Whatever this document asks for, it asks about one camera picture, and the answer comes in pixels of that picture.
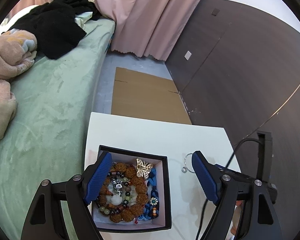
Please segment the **person's right hand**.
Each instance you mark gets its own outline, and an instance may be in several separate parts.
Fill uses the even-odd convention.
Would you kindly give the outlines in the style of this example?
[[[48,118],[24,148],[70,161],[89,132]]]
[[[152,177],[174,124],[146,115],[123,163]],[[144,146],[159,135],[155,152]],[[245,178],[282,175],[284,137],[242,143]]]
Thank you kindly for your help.
[[[240,219],[241,212],[242,212],[242,204],[243,204],[242,200],[239,200],[236,202],[236,208],[234,210],[234,214],[232,217],[232,228],[230,229],[230,232],[234,236],[236,235],[236,232],[237,232],[239,219]]]

